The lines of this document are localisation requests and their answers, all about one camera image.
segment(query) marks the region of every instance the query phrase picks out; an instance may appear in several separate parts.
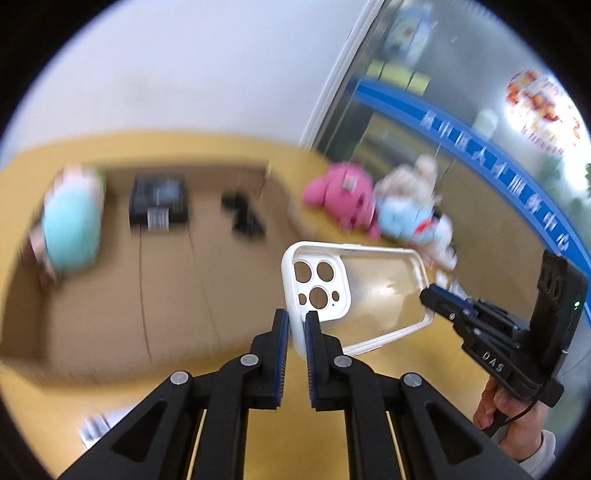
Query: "barcode label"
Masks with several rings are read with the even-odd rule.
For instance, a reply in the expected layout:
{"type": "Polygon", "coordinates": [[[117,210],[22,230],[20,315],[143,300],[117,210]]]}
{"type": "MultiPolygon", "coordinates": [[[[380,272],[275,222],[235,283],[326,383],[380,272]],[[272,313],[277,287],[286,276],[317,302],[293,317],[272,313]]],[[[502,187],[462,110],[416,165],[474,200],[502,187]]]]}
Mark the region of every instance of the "barcode label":
{"type": "Polygon", "coordinates": [[[148,209],[148,230],[168,230],[168,209],[148,209]]]}

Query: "plush toy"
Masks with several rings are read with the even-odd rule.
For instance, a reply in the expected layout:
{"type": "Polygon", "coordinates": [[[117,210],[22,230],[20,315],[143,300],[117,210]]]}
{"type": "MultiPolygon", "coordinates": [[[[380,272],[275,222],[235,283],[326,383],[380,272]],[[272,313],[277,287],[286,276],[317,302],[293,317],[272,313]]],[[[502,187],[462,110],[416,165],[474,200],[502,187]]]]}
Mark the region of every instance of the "plush toy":
{"type": "Polygon", "coordinates": [[[332,165],[326,176],[306,186],[302,202],[323,206],[344,230],[367,230],[371,238],[377,239],[380,233],[374,215],[373,188],[372,177],[361,166],[339,163],[332,165]]]}
{"type": "Polygon", "coordinates": [[[378,225],[382,233],[415,247],[427,265],[438,263],[453,270],[457,256],[450,243],[452,222],[437,216],[434,207],[440,198],[434,195],[437,162],[421,155],[415,166],[401,165],[374,188],[378,225]]]}
{"type": "Polygon", "coordinates": [[[104,204],[105,179],[96,170],[68,166],[56,178],[23,250],[25,261],[41,265],[43,286],[95,261],[104,204]]]}
{"type": "Polygon", "coordinates": [[[432,207],[416,205],[404,197],[386,197],[378,205],[378,225],[385,236],[408,243],[430,266],[438,263],[446,270],[456,268],[457,255],[452,241],[452,222],[446,215],[436,217],[432,207]]]}
{"type": "Polygon", "coordinates": [[[437,161],[429,155],[420,155],[414,164],[403,164],[392,170],[374,188],[376,197],[410,198],[417,205],[438,205],[441,200],[433,194],[437,181],[437,161]]]}

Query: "light blue stuffed toy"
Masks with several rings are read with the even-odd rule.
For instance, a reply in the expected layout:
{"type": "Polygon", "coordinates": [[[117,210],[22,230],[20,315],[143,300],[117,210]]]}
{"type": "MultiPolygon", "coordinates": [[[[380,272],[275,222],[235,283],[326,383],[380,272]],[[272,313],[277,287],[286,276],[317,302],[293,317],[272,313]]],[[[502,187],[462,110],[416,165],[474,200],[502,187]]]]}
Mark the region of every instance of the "light blue stuffed toy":
{"type": "Polygon", "coordinates": [[[46,194],[40,223],[29,232],[23,259],[43,266],[41,284],[92,265],[100,244],[105,177],[80,165],[68,166],[46,194]]]}
{"type": "Polygon", "coordinates": [[[85,188],[65,187],[47,202],[41,228],[55,271],[70,273],[95,260],[100,244],[100,220],[101,212],[85,188]]]}
{"type": "Polygon", "coordinates": [[[415,205],[402,197],[383,197],[376,204],[378,225],[383,235],[414,245],[440,240],[433,208],[415,205]]]}

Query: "black object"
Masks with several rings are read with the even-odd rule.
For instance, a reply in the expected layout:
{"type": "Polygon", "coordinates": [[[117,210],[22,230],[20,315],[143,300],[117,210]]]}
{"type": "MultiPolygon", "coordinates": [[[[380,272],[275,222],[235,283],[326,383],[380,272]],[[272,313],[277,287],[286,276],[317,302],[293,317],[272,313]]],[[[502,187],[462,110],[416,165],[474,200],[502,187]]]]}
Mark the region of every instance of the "black object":
{"type": "MultiPolygon", "coordinates": [[[[453,322],[464,340],[462,349],[513,397],[532,406],[539,400],[554,407],[564,392],[556,375],[586,295],[587,277],[564,257],[546,250],[529,323],[482,299],[462,300],[435,284],[425,288],[420,298],[427,308],[453,322]]],[[[506,421],[497,412],[487,434],[492,436],[506,421]]]]}
{"type": "Polygon", "coordinates": [[[248,198],[239,192],[224,192],[222,207],[234,211],[232,230],[250,238],[265,236],[265,227],[248,204],[248,198]]]}
{"type": "Polygon", "coordinates": [[[344,412],[351,479],[531,479],[424,378],[386,377],[343,355],[339,340],[320,330],[317,312],[308,313],[305,329],[312,407],[344,412]]]}
{"type": "Polygon", "coordinates": [[[205,409],[191,479],[241,479],[249,409],[281,404],[288,325],[278,309],[248,354],[199,377],[172,374],[60,480],[184,480],[205,409]]]}
{"type": "Polygon", "coordinates": [[[129,199],[129,224],[148,230],[168,230],[174,223],[187,223],[189,207],[182,179],[136,177],[129,199]]]}

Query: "sticker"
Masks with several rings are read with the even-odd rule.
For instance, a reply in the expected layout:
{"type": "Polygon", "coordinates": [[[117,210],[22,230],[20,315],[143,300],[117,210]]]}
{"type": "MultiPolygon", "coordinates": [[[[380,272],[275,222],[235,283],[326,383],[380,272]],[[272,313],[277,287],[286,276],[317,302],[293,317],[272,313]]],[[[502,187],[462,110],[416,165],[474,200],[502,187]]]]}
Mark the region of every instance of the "sticker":
{"type": "Polygon", "coordinates": [[[168,230],[168,209],[148,209],[148,230],[168,230]]]}
{"type": "Polygon", "coordinates": [[[511,122],[531,142],[551,154],[577,146],[582,120],[558,81],[525,70],[511,79],[507,91],[511,122]]]}
{"type": "Polygon", "coordinates": [[[355,190],[356,186],[357,186],[357,177],[355,177],[353,175],[345,175],[345,178],[343,179],[343,190],[347,190],[349,192],[352,192],[355,190]]]}

